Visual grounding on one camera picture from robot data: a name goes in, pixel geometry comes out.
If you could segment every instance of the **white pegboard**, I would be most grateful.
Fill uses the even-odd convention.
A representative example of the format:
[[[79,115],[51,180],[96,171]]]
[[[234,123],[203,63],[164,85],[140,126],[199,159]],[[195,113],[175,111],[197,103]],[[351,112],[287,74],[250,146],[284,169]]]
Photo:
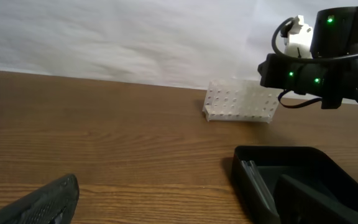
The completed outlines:
[[[206,119],[271,122],[282,90],[265,88],[253,80],[213,80],[203,111]]]

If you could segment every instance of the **wood grain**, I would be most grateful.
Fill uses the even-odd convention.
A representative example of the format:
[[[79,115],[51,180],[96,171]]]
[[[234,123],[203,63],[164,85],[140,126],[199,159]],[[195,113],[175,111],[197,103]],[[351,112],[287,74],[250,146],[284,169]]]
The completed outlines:
[[[358,105],[207,122],[205,94],[0,72],[0,207],[74,173],[73,223],[248,223],[227,177],[238,145],[317,147],[358,181]]]

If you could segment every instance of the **white sheet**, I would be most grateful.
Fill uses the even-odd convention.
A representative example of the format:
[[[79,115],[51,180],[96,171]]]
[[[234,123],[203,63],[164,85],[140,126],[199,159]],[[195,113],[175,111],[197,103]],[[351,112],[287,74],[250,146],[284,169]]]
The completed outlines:
[[[0,70],[205,89],[259,79],[284,19],[351,0],[0,0]]]

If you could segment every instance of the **black cable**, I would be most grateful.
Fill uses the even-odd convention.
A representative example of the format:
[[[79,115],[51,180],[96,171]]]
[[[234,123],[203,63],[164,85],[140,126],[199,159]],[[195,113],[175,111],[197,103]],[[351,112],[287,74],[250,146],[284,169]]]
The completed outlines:
[[[274,31],[273,37],[272,37],[272,47],[273,51],[280,57],[286,58],[288,60],[292,60],[294,62],[300,62],[300,63],[327,63],[327,62],[339,62],[343,60],[352,60],[357,59],[358,54],[351,54],[351,55],[345,55],[345,56],[339,56],[339,57],[331,57],[331,58],[314,58],[314,59],[307,59],[307,58],[296,58],[291,57],[288,55],[285,55],[283,52],[281,52],[276,45],[276,39],[277,35],[280,32],[281,28],[284,27],[287,23],[291,22],[293,18],[288,18],[284,22],[282,22],[279,27]]]
[[[309,106],[310,104],[317,103],[317,102],[320,102],[322,100],[322,98],[314,98],[312,100],[308,100],[308,101],[300,103],[298,105],[284,105],[281,102],[281,98],[283,98],[283,96],[286,95],[289,91],[291,91],[291,90],[284,90],[282,93],[280,93],[278,95],[278,102],[280,102],[280,104],[283,105],[283,107],[285,107],[285,108],[292,108],[292,109],[302,108],[304,106]]]

